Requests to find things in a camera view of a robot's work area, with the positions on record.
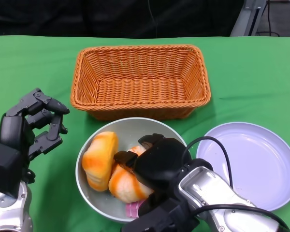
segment robotic arm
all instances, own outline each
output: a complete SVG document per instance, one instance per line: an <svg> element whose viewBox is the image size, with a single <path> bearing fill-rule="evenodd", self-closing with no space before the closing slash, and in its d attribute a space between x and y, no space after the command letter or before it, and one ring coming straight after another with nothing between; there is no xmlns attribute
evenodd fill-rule
<svg viewBox="0 0 290 232"><path fill-rule="evenodd" d="M29 216L35 174L29 163L41 153L48 153L62 143L60 133L69 109L36 88L7 111L0 124L0 232L33 231ZM50 125L49 131L35 136L33 129Z"/></svg>
<svg viewBox="0 0 290 232"><path fill-rule="evenodd" d="M147 149L141 156L121 151L115 161L155 192L122 232L190 232L199 219L212 232L290 232L280 218L235 193L210 163L183 158L179 141L153 134L139 143Z"/></svg>

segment bowl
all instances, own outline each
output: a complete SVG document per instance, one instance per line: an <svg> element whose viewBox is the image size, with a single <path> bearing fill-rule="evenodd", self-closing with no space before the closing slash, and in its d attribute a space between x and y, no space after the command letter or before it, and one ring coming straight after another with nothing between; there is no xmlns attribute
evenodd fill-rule
<svg viewBox="0 0 290 232"><path fill-rule="evenodd" d="M85 171L82 168L83 154L89 148L92 139L101 132L113 131L118 136L118 150L128 150L139 145L137 140L148 134L163 134L167 138L175 138L186 146L183 138L171 127L162 122L142 117L131 117L111 122L100 128L87 139L79 152L76 162L76 182L78 189L87 204L99 214L119 223L128 223L134 218L127 217L125 203L114 198L109 191L98 192L93 190L87 182Z"/></svg>

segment orange wicker basket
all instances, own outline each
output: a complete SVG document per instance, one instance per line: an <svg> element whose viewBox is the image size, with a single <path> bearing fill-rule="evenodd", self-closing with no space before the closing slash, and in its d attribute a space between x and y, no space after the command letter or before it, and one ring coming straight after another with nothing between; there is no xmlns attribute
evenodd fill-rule
<svg viewBox="0 0 290 232"><path fill-rule="evenodd" d="M71 104L99 120L187 117L210 100L204 59L192 45L86 48L78 55Z"/></svg>

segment green table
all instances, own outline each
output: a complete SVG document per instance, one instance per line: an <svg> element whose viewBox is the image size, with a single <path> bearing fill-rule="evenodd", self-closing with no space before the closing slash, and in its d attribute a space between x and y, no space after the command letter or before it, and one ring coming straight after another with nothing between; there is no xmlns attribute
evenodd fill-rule
<svg viewBox="0 0 290 232"><path fill-rule="evenodd" d="M86 139L105 124L70 105L78 52L100 45L175 43L191 43L202 50L212 91L210 103L189 118L165 121L187 143L221 123L245 121L274 131L290 145L290 38L0 37L0 118L35 87L71 110L64 118L69 133L62 136L63 144L31 164L37 175L36 183L30 185L35 232L118 232L120 228L94 212L76 186L78 152ZM290 227L290 202L275 213ZM207 232L208 228L202 224L197 231Z"/></svg>

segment plate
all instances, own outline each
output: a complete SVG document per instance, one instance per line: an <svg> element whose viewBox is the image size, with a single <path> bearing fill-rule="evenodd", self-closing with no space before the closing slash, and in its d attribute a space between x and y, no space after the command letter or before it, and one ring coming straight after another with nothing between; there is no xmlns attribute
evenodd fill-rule
<svg viewBox="0 0 290 232"><path fill-rule="evenodd" d="M211 129L206 136L225 146L236 193L268 211L290 201L290 147L277 134L255 124L232 122ZM197 157L210 162L229 182L225 157L215 142L201 141Z"/></svg>

